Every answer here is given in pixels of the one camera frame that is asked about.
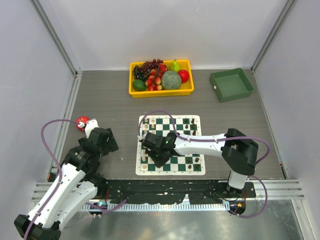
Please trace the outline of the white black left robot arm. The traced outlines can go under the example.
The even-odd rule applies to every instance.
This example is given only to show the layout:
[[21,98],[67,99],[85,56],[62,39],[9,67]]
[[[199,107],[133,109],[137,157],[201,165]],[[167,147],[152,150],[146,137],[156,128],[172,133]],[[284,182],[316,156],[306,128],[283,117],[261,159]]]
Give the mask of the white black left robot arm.
[[102,157],[119,149],[111,128],[95,127],[64,158],[58,177],[27,215],[14,226],[25,240],[57,240],[66,223],[92,198],[107,193],[107,179],[97,170]]

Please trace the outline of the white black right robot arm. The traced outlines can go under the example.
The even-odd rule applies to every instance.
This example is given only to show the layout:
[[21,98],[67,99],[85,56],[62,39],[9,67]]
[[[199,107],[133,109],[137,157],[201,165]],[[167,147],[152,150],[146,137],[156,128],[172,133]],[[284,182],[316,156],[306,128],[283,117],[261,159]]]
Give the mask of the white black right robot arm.
[[245,182],[255,173],[259,145],[235,128],[218,135],[188,135],[169,132],[160,136],[148,132],[139,138],[141,145],[157,167],[171,157],[209,155],[224,159],[230,167],[227,193],[238,197],[244,192]]

